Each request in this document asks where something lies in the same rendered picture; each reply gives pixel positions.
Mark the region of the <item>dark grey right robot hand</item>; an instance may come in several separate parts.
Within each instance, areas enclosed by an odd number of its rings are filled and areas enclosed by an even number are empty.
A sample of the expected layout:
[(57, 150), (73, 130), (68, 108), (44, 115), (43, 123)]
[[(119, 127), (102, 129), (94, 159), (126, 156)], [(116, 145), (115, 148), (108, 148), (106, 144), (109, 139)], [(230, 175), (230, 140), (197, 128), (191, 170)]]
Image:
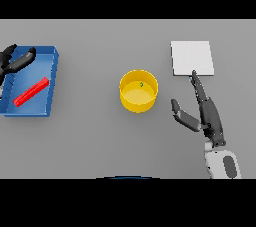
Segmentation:
[(192, 71), (190, 81), (195, 90), (199, 106), (200, 119), (197, 119), (181, 109), (176, 99), (171, 100), (174, 119), (186, 128), (199, 132), (203, 131), (214, 147), (225, 146), (224, 132), (217, 107), (213, 100), (207, 97), (203, 85), (195, 70)]

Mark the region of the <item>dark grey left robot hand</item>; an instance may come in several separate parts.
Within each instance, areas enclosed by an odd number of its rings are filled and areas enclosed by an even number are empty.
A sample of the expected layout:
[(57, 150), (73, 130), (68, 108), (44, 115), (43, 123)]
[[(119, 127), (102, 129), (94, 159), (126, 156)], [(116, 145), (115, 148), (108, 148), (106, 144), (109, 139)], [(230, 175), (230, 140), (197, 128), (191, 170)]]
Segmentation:
[(32, 47), (26, 54), (11, 62), (12, 54), (16, 48), (17, 45), (13, 44), (0, 52), (0, 86), (3, 84), (7, 74), (19, 72), (30, 65), (36, 58), (36, 49)]

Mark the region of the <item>red beaker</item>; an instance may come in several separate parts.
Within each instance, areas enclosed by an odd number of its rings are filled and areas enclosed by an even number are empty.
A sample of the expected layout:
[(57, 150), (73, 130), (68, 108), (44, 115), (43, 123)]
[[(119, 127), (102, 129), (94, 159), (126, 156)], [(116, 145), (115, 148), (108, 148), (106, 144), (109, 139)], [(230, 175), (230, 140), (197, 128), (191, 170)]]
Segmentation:
[(37, 83), (29, 87), (26, 91), (24, 91), (22, 94), (17, 96), (13, 100), (13, 104), (16, 107), (20, 107), (25, 102), (30, 100), (32, 97), (34, 97), (36, 94), (40, 93), (43, 89), (45, 89), (50, 84), (50, 81), (48, 78), (44, 77), (41, 80), (39, 80)]

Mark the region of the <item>pale square scale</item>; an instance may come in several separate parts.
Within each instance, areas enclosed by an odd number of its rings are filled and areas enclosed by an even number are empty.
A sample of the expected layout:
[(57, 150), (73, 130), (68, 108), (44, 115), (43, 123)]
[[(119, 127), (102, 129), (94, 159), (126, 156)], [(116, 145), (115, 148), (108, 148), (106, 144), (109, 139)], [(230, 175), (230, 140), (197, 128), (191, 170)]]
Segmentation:
[(208, 41), (172, 41), (171, 57), (174, 76), (213, 76), (214, 66)]

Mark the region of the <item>yellow bowl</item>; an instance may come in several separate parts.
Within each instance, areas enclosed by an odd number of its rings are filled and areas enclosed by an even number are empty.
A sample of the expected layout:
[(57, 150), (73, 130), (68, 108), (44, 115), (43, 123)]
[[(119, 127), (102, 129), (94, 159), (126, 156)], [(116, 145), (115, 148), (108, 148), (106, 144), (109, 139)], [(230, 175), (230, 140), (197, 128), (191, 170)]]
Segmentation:
[(135, 69), (123, 75), (119, 83), (120, 101), (123, 107), (133, 113), (150, 110), (158, 95), (158, 81), (143, 69)]

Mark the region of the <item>blue tray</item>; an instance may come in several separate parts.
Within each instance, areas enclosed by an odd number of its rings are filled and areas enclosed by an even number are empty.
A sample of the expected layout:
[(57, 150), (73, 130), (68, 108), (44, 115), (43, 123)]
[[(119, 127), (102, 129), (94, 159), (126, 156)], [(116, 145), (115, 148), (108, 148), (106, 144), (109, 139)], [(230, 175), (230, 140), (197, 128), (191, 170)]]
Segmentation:
[[(58, 51), (55, 46), (35, 45), (35, 60), (19, 71), (5, 76), (0, 99), (0, 115), (5, 117), (49, 117), (58, 69)], [(27, 102), (16, 107), (13, 100), (46, 77), (49, 85)]]

